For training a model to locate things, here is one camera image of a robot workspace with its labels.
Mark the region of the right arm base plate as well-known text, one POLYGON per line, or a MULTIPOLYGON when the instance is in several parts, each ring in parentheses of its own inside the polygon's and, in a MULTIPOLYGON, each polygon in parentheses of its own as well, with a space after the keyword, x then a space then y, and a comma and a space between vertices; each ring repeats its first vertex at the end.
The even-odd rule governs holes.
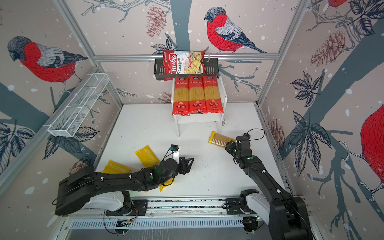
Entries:
POLYGON ((248 189, 241 191, 238 198, 225 199, 221 208, 226 210, 228 215, 251 215, 255 214, 248 205, 246 197, 250 194, 259 194, 256 189, 248 189))

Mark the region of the red spaghetti bag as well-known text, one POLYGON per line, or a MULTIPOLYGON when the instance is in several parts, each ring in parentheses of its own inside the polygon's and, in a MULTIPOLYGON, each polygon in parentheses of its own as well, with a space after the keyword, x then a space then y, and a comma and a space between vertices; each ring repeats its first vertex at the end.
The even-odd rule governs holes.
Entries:
POLYGON ((206 100, 203 79, 190 76, 189 78, 189 113, 206 114, 206 100))
POLYGON ((174 104, 173 112, 174 116, 189 116, 189 79, 183 77, 175 78, 175 90, 173 93, 174 104))
POLYGON ((203 86, 207 113, 223 114, 219 85, 216 77, 203 76, 203 86))

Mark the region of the yellow spaghetti bag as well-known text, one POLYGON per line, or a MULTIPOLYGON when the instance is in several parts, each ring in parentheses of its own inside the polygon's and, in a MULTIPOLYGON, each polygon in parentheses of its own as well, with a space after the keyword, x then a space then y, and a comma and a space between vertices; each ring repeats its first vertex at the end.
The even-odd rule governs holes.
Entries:
POLYGON ((159 165, 160 161, 151 148, 146 145, 144 148, 135 152, 141 163, 145 168, 153 167, 159 165))
POLYGON ((127 167, 125 165, 116 163, 112 160, 109 160, 107 165, 105 166, 104 170, 102 170, 102 173, 105 174, 128 174, 128 173, 135 173, 138 170, 127 167))
POLYGON ((209 138, 209 144, 216 145, 216 146, 221 147, 223 149, 226 147, 227 143, 229 143, 231 141, 236 142, 235 139, 229 138, 227 136, 221 135, 221 134, 216 133, 216 132, 212 132, 211 136, 209 138))

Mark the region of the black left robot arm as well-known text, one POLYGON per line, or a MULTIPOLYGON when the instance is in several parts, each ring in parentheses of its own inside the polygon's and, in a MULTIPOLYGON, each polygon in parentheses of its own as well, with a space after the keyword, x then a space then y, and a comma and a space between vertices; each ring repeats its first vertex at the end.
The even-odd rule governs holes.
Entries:
POLYGON ((180 157, 178 162, 167 159, 159 165, 126 174, 101 173, 94 171, 93 167, 85 167, 60 181, 58 197, 53 201, 55 214, 72 214, 84 207, 92 197, 105 193, 156 189, 179 174, 188 174, 193 163, 193 158, 180 157))

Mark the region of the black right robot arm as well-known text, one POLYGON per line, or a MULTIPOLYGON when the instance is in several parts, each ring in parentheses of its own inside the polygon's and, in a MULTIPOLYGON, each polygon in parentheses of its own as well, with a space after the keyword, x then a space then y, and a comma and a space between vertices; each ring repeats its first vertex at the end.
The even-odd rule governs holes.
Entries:
POLYGON ((252 154, 248 133, 226 143, 225 150, 234 162, 251 178, 259 190, 242 191, 242 209, 258 214, 268 225, 273 240, 312 240, 307 206, 281 187, 269 174, 263 162, 252 154))

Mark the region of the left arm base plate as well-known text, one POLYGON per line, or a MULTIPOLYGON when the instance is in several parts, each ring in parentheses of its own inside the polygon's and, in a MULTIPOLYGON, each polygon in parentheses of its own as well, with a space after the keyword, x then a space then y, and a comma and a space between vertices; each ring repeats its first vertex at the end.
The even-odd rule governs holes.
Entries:
POLYGON ((131 200, 130 204, 124 204, 122 208, 114 212, 106 211, 107 217, 145 216, 148 208, 148 200, 131 200))

